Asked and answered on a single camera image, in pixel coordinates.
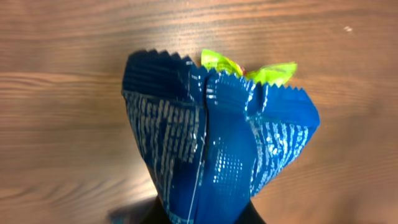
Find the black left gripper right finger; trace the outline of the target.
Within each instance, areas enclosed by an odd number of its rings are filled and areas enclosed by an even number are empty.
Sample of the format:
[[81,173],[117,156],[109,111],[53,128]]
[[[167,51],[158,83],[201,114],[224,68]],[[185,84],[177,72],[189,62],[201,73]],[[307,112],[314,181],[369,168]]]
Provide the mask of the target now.
[[251,201],[244,207],[234,224],[266,224]]

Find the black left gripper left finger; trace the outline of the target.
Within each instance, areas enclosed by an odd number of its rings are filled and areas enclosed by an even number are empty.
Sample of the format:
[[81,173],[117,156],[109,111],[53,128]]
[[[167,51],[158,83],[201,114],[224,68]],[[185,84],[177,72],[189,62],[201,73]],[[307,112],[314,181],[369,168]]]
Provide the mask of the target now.
[[140,224],[170,224],[169,217],[159,197],[153,198],[146,203],[144,218]]

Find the blue snack wrapper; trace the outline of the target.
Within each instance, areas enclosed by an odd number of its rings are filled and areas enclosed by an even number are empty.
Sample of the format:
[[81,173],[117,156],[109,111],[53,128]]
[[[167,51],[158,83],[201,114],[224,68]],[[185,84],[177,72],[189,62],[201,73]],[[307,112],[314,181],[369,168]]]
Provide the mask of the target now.
[[170,223],[234,223],[320,124],[303,89],[254,83],[155,50],[128,57],[122,94]]

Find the green snack bag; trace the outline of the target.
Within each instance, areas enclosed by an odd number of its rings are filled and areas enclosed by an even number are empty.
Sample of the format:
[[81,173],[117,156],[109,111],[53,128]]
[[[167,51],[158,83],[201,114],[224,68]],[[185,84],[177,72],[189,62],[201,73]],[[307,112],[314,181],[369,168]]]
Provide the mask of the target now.
[[201,66],[207,70],[215,69],[217,72],[225,72],[229,75],[244,77],[253,80],[254,83],[282,86],[285,85],[295,74],[298,65],[295,62],[266,65],[259,70],[245,71],[245,69],[229,58],[204,49],[201,52]]

